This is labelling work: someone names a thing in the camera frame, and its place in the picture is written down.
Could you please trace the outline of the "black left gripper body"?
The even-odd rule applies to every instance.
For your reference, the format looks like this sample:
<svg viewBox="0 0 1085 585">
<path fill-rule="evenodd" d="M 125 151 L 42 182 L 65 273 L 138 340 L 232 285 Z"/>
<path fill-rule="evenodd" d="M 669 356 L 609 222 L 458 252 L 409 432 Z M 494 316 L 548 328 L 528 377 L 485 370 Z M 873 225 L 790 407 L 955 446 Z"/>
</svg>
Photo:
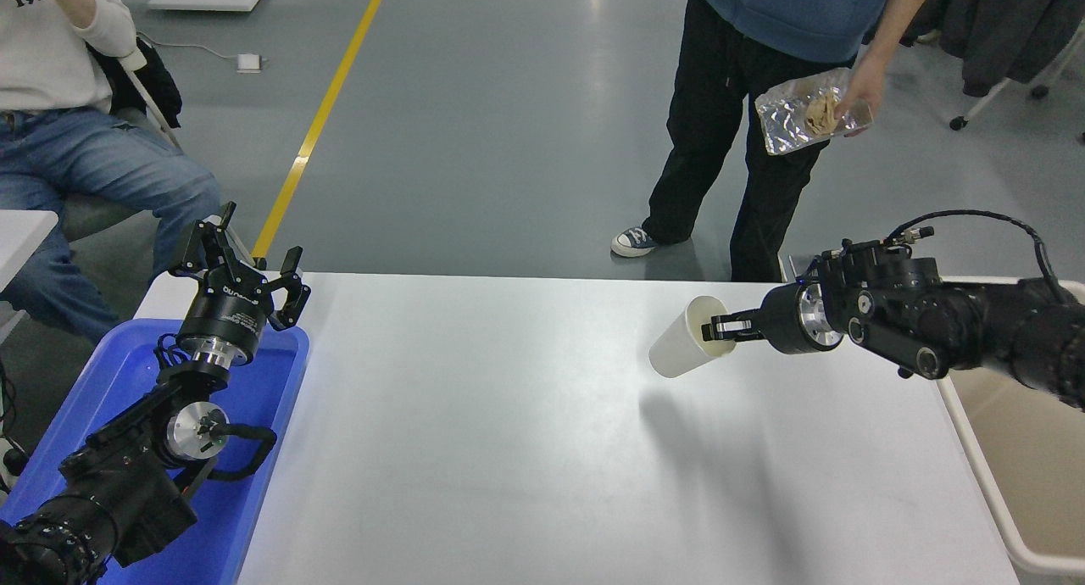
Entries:
<svg viewBox="0 0 1085 585">
<path fill-rule="evenodd" d="M 177 333 L 178 344 L 194 353 L 197 342 L 217 339 L 241 354 L 255 354 L 269 315 L 265 283 L 260 274 L 205 272 Z"/>
</svg>

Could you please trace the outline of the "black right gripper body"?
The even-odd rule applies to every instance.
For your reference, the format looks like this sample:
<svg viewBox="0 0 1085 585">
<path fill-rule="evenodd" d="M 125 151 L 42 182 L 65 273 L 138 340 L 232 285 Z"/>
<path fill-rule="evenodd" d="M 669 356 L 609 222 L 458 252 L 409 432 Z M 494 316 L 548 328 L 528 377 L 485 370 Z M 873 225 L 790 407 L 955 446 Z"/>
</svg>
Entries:
<svg viewBox="0 0 1085 585">
<path fill-rule="evenodd" d="M 760 334 L 779 353 L 817 352 L 814 338 L 799 318 L 799 303 L 804 291 L 805 287 L 799 284 L 775 287 L 760 304 Z"/>
</svg>

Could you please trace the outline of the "standing person's left hand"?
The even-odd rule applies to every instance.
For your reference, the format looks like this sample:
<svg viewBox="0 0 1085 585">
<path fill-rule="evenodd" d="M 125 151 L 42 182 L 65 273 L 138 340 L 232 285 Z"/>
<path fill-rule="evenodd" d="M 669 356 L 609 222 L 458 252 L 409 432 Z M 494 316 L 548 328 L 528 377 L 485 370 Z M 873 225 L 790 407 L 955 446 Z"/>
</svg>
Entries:
<svg viewBox="0 0 1085 585">
<path fill-rule="evenodd" d="M 882 105 L 885 71 L 888 71 L 888 59 L 885 58 L 875 58 L 872 54 L 867 54 L 858 60 L 852 69 L 848 89 L 841 101 L 837 103 L 834 118 L 843 120 L 856 105 L 865 105 L 865 109 L 869 110 L 871 118 L 875 118 Z"/>
</svg>

